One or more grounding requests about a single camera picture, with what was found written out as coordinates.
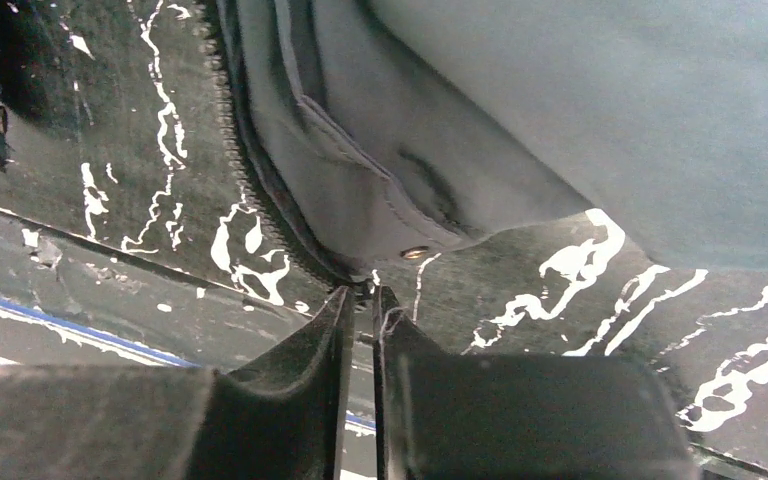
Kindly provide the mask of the grey and black jacket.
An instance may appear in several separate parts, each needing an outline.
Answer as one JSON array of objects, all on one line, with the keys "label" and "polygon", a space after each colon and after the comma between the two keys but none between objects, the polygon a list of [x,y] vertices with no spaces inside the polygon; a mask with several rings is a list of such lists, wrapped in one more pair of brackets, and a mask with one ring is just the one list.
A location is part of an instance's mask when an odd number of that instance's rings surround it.
[{"label": "grey and black jacket", "polygon": [[768,1],[203,1],[227,157],[330,284],[590,208],[768,269]]}]

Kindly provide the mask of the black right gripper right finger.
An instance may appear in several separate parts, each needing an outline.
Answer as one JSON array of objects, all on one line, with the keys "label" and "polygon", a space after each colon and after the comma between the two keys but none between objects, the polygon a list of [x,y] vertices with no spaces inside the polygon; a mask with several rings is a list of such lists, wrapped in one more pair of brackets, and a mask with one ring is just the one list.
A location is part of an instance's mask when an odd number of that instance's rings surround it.
[{"label": "black right gripper right finger", "polygon": [[659,379],[615,357],[458,355],[372,303],[382,479],[698,479]]}]

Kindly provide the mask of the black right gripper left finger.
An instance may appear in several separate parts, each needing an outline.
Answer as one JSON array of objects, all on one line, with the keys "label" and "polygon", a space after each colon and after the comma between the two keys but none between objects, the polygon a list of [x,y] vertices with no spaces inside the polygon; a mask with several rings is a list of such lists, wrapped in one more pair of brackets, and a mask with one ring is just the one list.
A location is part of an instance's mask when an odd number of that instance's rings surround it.
[{"label": "black right gripper left finger", "polygon": [[228,373],[0,366],[0,479],[336,479],[353,293]]}]

